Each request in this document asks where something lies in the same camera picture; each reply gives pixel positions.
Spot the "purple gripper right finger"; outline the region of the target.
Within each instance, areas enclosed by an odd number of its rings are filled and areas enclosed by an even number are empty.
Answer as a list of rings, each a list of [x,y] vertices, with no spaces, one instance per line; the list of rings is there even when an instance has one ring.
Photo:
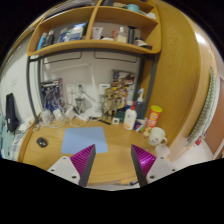
[[[153,166],[157,157],[136,145],[131,145],[131,157],[139,185],[143,187],[147,185],[147,173]]]

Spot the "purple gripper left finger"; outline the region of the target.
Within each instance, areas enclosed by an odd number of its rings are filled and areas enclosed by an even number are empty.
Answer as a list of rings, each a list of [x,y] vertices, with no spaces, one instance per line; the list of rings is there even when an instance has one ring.
[[[95,156],[95,145],[91,145],[70,157],[72,164],[80,175],[79,185],[82,187],[85,187],[88,183]]]

